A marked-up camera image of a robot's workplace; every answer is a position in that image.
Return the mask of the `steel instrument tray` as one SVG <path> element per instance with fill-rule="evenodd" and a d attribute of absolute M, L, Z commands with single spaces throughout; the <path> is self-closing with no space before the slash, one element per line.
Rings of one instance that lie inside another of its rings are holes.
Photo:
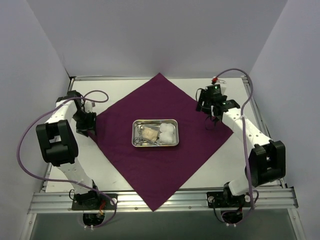
<path fill-rule="evenodd" d="M 175 137 L 175 143 L 174 144 L 161 144 L 159 140 L 159 135 L 160 135 L 160 125 L 161 123 L 171 123 L 174 125 L 174 137 Z M 153 128 L 159 131 L 158 137 L 156 142 L 160 143 L 160 146 L 148 146 L 148 145 L 143 145 L 143 146 L 134 146 L 134 133 L 137 128 L 143 128 L 143 127 L 149 127 Z M 175 147 L 179 144 L 179 127 L 178 127 L 178 122 L 174 119 L 138 119 L 133 122 L 132 124 L 132 138 L 131 138 L 131 143 L 134 147 L 136 148 L 150 148 L 150 147 Z"/>

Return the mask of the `white gauze pad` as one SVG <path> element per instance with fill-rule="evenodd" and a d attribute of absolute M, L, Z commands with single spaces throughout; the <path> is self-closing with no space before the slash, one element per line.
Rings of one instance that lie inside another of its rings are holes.
<path fill-rule="evenodd" d="M 175 131 L 175 126 L 172 123 L 161 123 L 159 130 L 161 133 L 173 133 Z"/>
<path fill-rule="evenodd" d="M 159 141 L 161 144 L 172 145 L 176 142 L 175 135 L 172 132 L 161 132 L 159 134 Z"/>

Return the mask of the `steel forceps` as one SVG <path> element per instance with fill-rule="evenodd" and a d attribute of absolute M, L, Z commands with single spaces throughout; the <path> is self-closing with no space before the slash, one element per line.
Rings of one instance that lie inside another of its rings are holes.
<path fill-rule="evenodd" d="M 147 143 L 146 143 L 148 146 L 160 146 L 161 144 L 160 143 L 158 143 L 158 142 L 151 142 L 151 141 L 148 141 Z"/>
<path fill-rule="evenodd" d="M 141 127 L 138 127 L 133 135 L 133 143 L 134 146 L 147 146 L 150 142 L 143 138 L 143 129 Z"/>

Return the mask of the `clear bag of cotton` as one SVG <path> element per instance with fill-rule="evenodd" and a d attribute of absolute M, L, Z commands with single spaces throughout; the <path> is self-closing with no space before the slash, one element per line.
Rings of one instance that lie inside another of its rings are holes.
<path fill-rule="evenodd" d="M 150 127 L 143 127 L 141 137 L 150 142 L 155 142 L 158 138 L 159 131 Z"/>

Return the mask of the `purple surgical cloth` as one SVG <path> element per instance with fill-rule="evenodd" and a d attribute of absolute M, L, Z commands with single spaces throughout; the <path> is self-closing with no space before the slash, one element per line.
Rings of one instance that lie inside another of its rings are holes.
<path fill-rule="evenodd" d="M 232 135 L 219 122 L 205 128 L 197 102 L 162 74 L 114 103 L 96 118 L 99 149 L 130 186 L 155 211 L 168 200 Z M 134 147 L 136 120 L 173 119 L 179 144 L 174 147 Z"/>

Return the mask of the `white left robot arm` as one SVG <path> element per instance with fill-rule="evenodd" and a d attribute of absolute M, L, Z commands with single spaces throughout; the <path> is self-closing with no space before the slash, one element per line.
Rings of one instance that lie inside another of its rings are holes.
<path fill-rule="evenodd" d="M 78 160 L 79 148 L 70 126 L 70 121 L 76 122 L 76 133 L 88 137 L 96 134 L 97 114 L 88 109 L 80 98 L 82 95 L 69 91 L 66 96 L 56 101 L 59 109 L 43 124 L 36 126 L 40 151 L 45 162 L 58 168 L 71 181 L 74 190 L 73 200 L 76 203 L 95 210 L 100 206 L 100 194 L 95 182 L 85 173 Z"/>

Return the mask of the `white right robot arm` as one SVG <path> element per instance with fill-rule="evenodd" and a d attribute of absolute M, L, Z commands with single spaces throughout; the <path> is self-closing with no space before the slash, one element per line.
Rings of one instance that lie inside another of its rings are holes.
<path fill-rule="evenodd" d="M 242 141 L 245 158 L 244 175 L 224 185 L 223 203 L 234 206 L 240 196 L 255 187 L 286 175 L 286 147 L 262 133 L 245 115 L 240 105 L 223 94 L 220 84 L 202 88 L 196 111 L 207 114 L 214 123 L 222 122 Z"/>

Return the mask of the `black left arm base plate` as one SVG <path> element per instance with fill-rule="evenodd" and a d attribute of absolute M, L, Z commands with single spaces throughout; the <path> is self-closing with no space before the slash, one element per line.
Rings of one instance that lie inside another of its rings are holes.
<path fill-rule="evenodd" d="M 115 208 L 116 206 L 109 198 L 95 191 L 76 194 L 71 206 L 73 211 L 114 210 Z"/>

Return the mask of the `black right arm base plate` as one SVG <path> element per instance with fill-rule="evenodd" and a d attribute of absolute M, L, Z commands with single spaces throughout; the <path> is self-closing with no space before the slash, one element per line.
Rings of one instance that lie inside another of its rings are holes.
<path fill-rule="evenodd" d="M 206 198 L 209 208 L 248 208 L 251 206 L 250 201 L 246 201 L 244 194 L 233 196 L 222 191 L 209 191 L 206 193 Z"/>

